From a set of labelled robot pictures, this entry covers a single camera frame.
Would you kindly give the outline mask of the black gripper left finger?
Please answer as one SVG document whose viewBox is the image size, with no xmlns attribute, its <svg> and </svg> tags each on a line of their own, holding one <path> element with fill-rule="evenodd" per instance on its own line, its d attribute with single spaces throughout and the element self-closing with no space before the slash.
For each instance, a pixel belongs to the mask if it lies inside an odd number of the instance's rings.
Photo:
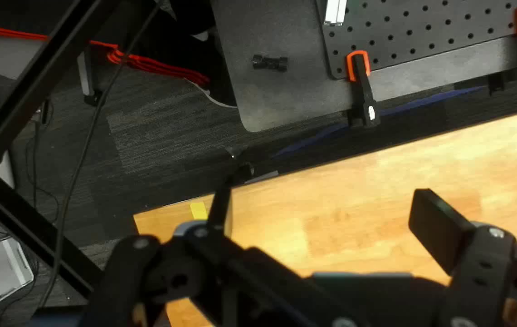
<svg viewBox="0 0 517 327">
<path fill-rule="evenodd" d="M 228 208 L 230 208 L 230 196 L 235 185 L 244 183 L 253 176 L 253 167 L 250 163 L 241 163 L 233 168 L 222 181 L 222 185 L 215 190 L 210 205 L 210 212 L 206 218 L 206 227 L 210 230 L 217 230 L 226 234 L 228 232 Z"/>
</svg>

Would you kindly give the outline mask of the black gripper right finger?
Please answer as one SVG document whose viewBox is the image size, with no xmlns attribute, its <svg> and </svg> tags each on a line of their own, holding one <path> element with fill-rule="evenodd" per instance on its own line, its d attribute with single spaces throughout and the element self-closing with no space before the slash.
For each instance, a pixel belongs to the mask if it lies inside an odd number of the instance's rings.
<svg viewBox="0 0 517 327">
<path fill-rule="evenodd" d="M 431 188 L 415 188 L 408 228 L 437 265 L 451 276 L 475 225 Z"/>
</svg>

